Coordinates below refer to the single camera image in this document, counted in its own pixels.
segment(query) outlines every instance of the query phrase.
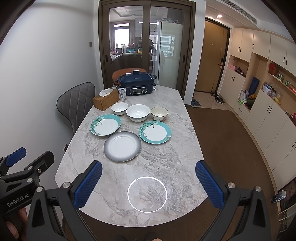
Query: white light ring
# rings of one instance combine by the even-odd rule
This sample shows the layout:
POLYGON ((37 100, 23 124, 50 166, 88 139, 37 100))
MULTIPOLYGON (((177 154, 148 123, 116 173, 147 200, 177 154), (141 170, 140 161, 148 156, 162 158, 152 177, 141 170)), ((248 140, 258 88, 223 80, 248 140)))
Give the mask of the white light ring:
POLYGON ((165 185, 164 185, 160 180, 158 180, 157 178, 155 178, 155 177, 140 177, 140 178, 138 178, 138 179, 133 180, 132 183, 131 183, 131 184, 129 185, 129 187, 128 187, 128 194, 129 194, 129 190, 130 190, 130 188, 131 188, 131 185, 133 185, 137 180, 140 180, 140 179, 142 179, 142 178, 148 178, 148 179, 156 180, 156 181, 158 181, 158 182, 164 187, 164 189, 165 189, 165 202, 163 203, 163 205, 162 205, 159 209, 157 209, 157 210, 155 210, 155 211, 152 211, 152 212, 144 212, 144 211, 141 211, 141 210, 135 208, 135 207, 131 204, 131 201, 130 201, 130 199, 129 199, 129 196, 128 196, 128 202, 130 203, 130 205, 131 205, 134 209, 136 209, 136 210, 139 211, 139 212, 142 212, 142 213, 154 213, 154 212, 157 212, 158 210, 160 210, 160 209, 165 205, 166 200, 167 200, 167 198, 168 198, 168 192, 167 192, 167 190, 166 190, 166 188, 165 188, 165 185))

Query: gray quilted chair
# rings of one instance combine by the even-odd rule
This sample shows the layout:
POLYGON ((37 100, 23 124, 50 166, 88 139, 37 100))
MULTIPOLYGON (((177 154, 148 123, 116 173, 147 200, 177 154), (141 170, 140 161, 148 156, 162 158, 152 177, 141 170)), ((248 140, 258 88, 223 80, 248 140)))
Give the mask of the gray quilted chair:
POLYGON ((94 96, 94 85, 86 82, 66 91, 57 100, 57 109, 71 122, 73 134, 93 106, 94 96))

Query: blue gripper pad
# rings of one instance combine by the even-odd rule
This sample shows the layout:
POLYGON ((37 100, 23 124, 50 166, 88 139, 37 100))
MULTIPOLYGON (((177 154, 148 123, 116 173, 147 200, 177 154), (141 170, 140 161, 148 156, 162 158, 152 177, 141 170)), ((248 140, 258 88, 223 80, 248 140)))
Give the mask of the blue gripper pad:
POLYGON ((103 172, 102 164, 98 161, 94 167, 89 171, 87 176, 81 182, 79 187, 74 193, 74 202, 73 206, 78 209, 84 207, 86 201, 88 200, 91 192, 99 181, 103 172))
POLYGON ((10 154, 6 159, 6 166, 12 167, 19 160, 23 159, 27 155, 27 151, 24 147, 16 150, 14 153, 10 154))
POLYGON ((200 161, 196 163, 195 174, 209 196, 212 205, 221 210, 224 207, 223 192, 200 161))

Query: human hand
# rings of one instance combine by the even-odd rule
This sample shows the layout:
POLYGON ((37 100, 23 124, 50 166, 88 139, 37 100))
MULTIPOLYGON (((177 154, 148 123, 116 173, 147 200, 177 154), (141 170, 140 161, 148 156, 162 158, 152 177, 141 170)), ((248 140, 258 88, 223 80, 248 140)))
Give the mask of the human hand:
POLYGON ((20 236, 22 241, 26 241, 26 231, 27 231, 27 222, 28 222, 27 210, 25 207, 23 207, 17 212, 22 221, 22 226, 23 226, 22 233, 19 234, 16 227, 9 221, 6 221, 6 226, 8 227, 12 235, 15 237, 15 239, 18 239, 20 236))

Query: air conditioning vent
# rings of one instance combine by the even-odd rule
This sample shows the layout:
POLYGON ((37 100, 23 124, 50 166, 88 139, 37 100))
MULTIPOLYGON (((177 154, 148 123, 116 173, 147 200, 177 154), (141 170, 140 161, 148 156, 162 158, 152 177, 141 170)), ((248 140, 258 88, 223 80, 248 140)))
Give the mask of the air conditioning vent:
POLYGON ((254 22, 255 24, 257 24, 257 19, 256 18, 254 18, 252 15, 250 15, 249 13, 247 13, 245 10, 243 10, 241 7, 237 6, 233 2, 231 2, 229 0, 220 0, 220 1, 226 3, 227 5, 231 6, 234 9, 236 9, 237 11, 239 11, 240 13, 242 13, 243 15, 245 15, 248 19, 250 19, 252 22, 254 22))

